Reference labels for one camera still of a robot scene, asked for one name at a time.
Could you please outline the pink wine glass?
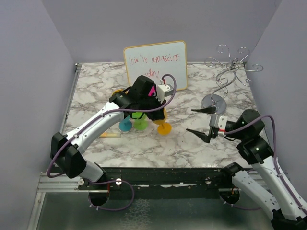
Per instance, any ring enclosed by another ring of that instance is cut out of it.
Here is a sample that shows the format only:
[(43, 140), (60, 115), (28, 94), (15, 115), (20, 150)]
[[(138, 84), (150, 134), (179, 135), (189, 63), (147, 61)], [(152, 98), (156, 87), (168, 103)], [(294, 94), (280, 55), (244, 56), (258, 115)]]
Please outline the pink wine glass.
[(154, 87), (152, 87), (151, 88), (151, 90), (149, 91), (149, 96), (155, 96), (155, 93), (156, 93), (156, 91), (155, 91), (155, 88)]

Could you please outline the green wine glass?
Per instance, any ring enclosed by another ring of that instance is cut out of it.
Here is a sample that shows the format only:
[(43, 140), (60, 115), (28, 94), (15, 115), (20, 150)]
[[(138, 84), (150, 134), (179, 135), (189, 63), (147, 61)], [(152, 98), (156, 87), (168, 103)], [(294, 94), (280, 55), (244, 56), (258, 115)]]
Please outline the green wine glass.
[(146, 114), (142, 112), (135, 112), (131, 114), (131, 119), (134, 120), (134, 128), (139, 131), (143, 131), (147, 128), (148, 123), (146, 121)]

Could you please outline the blue wine glass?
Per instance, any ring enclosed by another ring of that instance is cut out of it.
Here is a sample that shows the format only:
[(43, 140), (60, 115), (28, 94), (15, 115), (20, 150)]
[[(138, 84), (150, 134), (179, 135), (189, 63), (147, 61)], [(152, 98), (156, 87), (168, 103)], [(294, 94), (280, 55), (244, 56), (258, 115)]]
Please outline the blue wine glass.
[(122, 121), (120, 121), (118, 128), (122, 132), (128, 132), (132, 129), (132, 122), (129, 117), (126, 117)]

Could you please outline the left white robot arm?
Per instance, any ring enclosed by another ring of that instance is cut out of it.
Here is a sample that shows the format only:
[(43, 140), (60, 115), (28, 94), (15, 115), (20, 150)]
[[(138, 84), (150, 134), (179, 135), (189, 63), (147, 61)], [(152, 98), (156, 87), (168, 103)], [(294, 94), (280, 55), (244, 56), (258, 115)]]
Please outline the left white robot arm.
[(140, 75), (132, 86), (113, 92), (105, 106), (89, 120), (67, 134), (57, 132), (53, 135), (48, 177), (53, 178), (51, 168), (56, 164), (61, 173), (70, 179), (79, 176), (88, 180), (93, 188), (103, 188), (106, 183), (103, 169), (85, 160), (83, 153), (101, 134), (135, 112), (146, 115), (154, 122), (163, 121), (166, 118), (164, 108), (170, 103), (166, 97), (173, 99), (176, 89), (176, 83), (166, 84), (164, 78), (160, 79), (160, 84), (156, 84)]

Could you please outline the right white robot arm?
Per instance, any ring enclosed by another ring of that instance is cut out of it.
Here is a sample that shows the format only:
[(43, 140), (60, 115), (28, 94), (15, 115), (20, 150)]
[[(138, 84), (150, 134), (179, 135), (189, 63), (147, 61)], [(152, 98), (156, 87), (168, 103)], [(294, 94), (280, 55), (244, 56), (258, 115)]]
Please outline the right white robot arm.
[(209, 134), (190, 129), (208, 143), (217, 136), (227, 140), (240, 140), (237, 150), (241, 157), (263, 179), (268, 189), (251, 178), (238, 163), (223, 168), (220, 176), (225, 187), (233, 185), (246, 193), (267, 214), (275, 230), (305, 230), (307, 228), (307, 203), (295, 190), (278, 163), (275, 147), (271, 147), (260, 133), (265, 124), (262, 116), (253, 109), (245, 110), (236, 122), (215, 113), (214, 106), (199, 109), (211, 115)]

